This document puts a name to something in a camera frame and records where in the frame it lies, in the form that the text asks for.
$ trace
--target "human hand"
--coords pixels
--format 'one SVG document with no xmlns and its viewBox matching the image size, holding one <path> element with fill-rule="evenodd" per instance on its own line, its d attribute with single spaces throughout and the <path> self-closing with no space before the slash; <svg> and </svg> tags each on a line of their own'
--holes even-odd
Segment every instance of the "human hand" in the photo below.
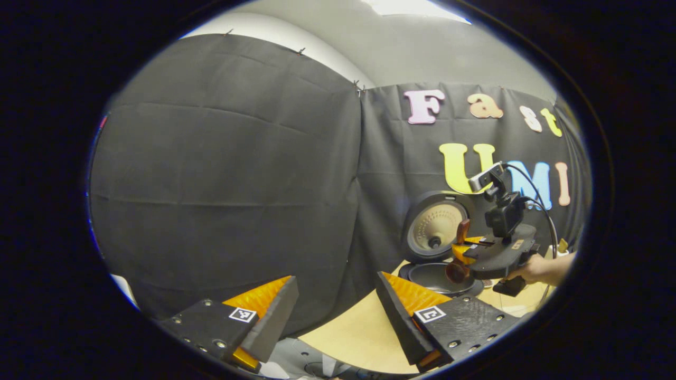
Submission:
<svg viewBox="0 0 676 380">
<path fill-rule="evenodd" d="M 506 280 L 522 276 L 526 284 L 542 282 L 551 286 L 559 286 L 574 259 L 575 252 L 555 260 L 545 260 L 540 255 L 532 255 L 526 264 L 511 272 Z"/>
<path fill-rule="evenodd" d="M 549 260 L 540 255 L 532 255 L 523 266 L 511 272 L 504 280 L 522 276 L 526 284 L 532 284 L 543 281 L 549 271 Z"/>
</svg>

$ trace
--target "ceiling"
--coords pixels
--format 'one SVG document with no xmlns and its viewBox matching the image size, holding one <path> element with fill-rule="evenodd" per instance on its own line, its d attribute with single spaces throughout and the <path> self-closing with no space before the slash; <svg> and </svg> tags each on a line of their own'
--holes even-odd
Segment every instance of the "ceiling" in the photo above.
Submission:
<svg viewBox="0 0 676 380">
<path fill-rule="evenodd" d="M 543 75 L 476 20 L 468 25 L 444 18 L 380 16 L 361 0 L 257 0 L 231 12 L 271 16 L 314 34 L 376 86 L 500 85 L 556 100 Z"/>
</svg>

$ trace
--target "black curtain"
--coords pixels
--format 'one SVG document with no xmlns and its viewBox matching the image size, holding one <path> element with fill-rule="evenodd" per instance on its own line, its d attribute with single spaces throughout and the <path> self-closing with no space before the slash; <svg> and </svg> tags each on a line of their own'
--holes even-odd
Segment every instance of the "black curtain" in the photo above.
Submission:
<svg viewBox="0 0 676 380">
<path fill-rule="evenodd" d="M 406 91 L 440 90 L 439 113 L 433 124 L 410 124 L 410 101 Z M 501 118 L 477 118 L 470 112 L 468 97 L 482 93 L 492 97 L 504 112 Z M 549 165 L 552 208 L 548 210 L 564 238 L 575 250 L 592 200 L 591 172 L 585 155 L 580 126 L 563 99 L 552 105 L 547 101 L 501 87 L 458 85 L 448 83 L 414 83 L 369 89 L 362 101 L 362 144 L 357 173 L 359 209 L 355 233 L 349 253 L 348 271 L 341 296 L 360 299 L 375 287 L 375 271 L 394 270 L 404 259 L 400 236 L 404 218 L 411 203 L 432 190 L 453 190 L 445 179 L 444 155 L 439 146 L 459 143 L 467 148 L 464 154 L 467 177 L 481 171 L 475 144 L 495 148 L 493 161 L 520 161 L 534 175 L 535 165 Z M 541 132 L 530 129 L 519 108 L 533 110 Z M 562 136 L 549 128 L 542 109 L 556 118 Z M 556 163 L 567 165 L 570 204 L 561 206 L 560 183 Z M 512 190 L 512 181 L 506 182 Z M 470 236 L 484 235 L 484 213 L 494 204 L 482 195 L 470 195 L 475 213 L 470 215 Z M 536 241 L 542 250 L 552 244 L 544 213 L 535 209 L 525 212 L 524 223 L 536 227 Z"/>
<path fill-rule="evenodd" d="M 236 35 L 182 39 L 117 95 L 91 172 L 112 273 L 167 318 L 286 275 L 286 331 L 335 303 L 357 208 L 360 103 L 350 81 Z"/>
</svg>

